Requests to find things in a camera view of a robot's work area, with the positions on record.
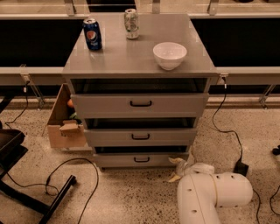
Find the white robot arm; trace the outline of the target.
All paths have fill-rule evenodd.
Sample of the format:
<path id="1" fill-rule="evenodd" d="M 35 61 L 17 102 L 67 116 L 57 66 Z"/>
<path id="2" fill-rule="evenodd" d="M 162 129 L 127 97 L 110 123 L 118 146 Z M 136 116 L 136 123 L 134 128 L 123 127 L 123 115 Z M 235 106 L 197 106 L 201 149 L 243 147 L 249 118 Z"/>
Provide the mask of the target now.
<path id="1" fill-rule="evenodd" d="M 239 174 L 217 174 L 210 164 L 190 164 L 169 158 L 176 165 L 170 182 L 178 180 L 177 201 L 180 224 L 221 224 L 217 207 L 246 206 L 253 197 L 249 180 Z"/>

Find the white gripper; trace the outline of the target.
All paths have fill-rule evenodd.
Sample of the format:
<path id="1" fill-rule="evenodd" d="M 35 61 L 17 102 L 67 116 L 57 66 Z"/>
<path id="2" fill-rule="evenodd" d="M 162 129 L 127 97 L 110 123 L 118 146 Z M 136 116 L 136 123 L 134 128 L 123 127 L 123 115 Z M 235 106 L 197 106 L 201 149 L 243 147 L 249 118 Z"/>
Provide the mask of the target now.
<path id="1" fill-rule="evenodd" d="M 210 164 L 204 164 L 204 163 L 195 163 L 190 164 L 187 161 L 185 161 L 181 157 L 170 157 L 169 161 L 176 165 L 176 173 L 180 177 L 184 177 L 188 174 L 195 174 L 195 173 L 205 173 L 205 174 L 214 174 L 214 167 Z"/>

